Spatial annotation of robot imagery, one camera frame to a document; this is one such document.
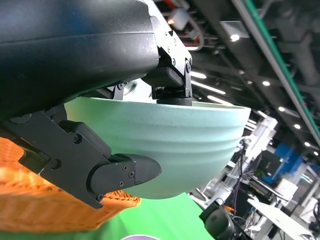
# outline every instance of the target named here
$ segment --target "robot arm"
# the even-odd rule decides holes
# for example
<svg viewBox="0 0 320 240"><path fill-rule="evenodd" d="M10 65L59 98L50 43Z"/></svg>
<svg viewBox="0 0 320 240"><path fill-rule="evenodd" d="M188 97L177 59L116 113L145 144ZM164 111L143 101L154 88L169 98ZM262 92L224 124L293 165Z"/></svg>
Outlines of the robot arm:
<svg viewBox="0 0 320 240"><path fill-rule="evenodd" d="M161 173L151 158L112 155L63 105L121 99L137 78L157 103L191 105L191 55L143 1L1 1L0 52L0 136L23 147L22 165L93 208Z"/></svg>

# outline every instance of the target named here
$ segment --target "ceiling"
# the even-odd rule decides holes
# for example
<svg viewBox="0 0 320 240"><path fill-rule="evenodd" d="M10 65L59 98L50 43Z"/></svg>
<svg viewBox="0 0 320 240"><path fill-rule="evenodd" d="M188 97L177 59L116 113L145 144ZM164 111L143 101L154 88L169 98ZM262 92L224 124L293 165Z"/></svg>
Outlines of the ceiling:
<svg viewBox="0 0 320 240"><path fill-rule="evenodd" d="M231 0L155 2L167 20L177 7L184 8L192 19L183 30L172 26L189 49L201 45L200 50L191 52L192 71L206 78L192 80L220 90L214 92L193 85L198 101L215 102L208 98L213 96L250 107L250 118L256 122L259 115L255 113L262 111L279 122L273 147L290 142L305 159L320 160L315 155L320 154L320 148L314 137ZM303 97L304 106L320 126L320 2L256 0L254 4ZM231 39L234 33L239 36L236 41Z"/></svg>

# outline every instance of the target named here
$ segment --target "wicker basket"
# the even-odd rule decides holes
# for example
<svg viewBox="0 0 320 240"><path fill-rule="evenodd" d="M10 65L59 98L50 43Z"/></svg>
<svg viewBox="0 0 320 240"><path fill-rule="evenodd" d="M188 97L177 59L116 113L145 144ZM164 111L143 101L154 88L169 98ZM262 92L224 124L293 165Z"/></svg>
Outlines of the wicker basket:
<svg viewBox="0 0 320 240"><path fill-rule="evenodd" d="M121 190L93 209L18 163L23 150L0 137L0 231L73 232L95 230L140 199Z"/></svg>

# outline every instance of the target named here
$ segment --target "white table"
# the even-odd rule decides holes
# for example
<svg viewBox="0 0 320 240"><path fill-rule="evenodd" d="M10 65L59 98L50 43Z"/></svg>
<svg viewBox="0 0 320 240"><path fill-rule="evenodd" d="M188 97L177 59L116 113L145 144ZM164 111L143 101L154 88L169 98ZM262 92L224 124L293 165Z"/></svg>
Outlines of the white table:
<svg viewBox="0 0 320 240"><path fill-rule="evenodd" d="M268 239L268 233L272 224L284 231L293 240L306 240L304 236L312 236L311 232L282 212L279 208L259 202L258 200L248 199L255 209L267 218L255 240Z"/></svg>

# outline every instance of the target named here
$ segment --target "ceiling pipe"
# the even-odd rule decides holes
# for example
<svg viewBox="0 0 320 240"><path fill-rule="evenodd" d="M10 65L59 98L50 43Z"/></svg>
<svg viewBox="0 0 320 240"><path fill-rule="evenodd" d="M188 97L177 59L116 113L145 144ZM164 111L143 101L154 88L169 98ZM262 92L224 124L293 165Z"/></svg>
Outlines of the ceiling pipe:
<svg viewBox="0 0 320 240"><path fill-rule="evenodd" d="M264 55L271 64L274 72L280 79L283 87L290 96L292 102L300 113L302 119L310 130L317 144L320 146L320 132L312 118L310 111L305 105L305 101L299 92L299 89L293 80L290 71L288 70L281 54L279 53L275 42L268 29L266 28L263 20L261 19L257 8L252 0L231 0L237 8L242 19L254 36L256 42L260 46Z"/></svg>
<svg viewBox="0 0 320 240"><path fill-rule="evenodd" d="M196 21L192 18L192 16L190 14L189 14L189 23L197 31L197 33L198 33L197 38L198 38L199 43L195 48L193 48L193 49L187 48L187 49L189 51L196 52L196 51L201 50L205 45L204 34L203 34L202 30L200 29L200 27L198 26L198 24L196 23Z"/></svg>
<svg viewBox="0 0 320 240"><path fill-rule="evenodd" d="M306 85L314 87L320 82L320 74L310 48L313 41L312 34L309 32L310 26L297 27L301 17L297 17L298 11L289 1L282 2L278 12L279 17L275 20L275 25L282 36L286 50L294 56L295 71L298 66ZM320 106L319 91L310 92L310 94L316 105Z"/></svg>

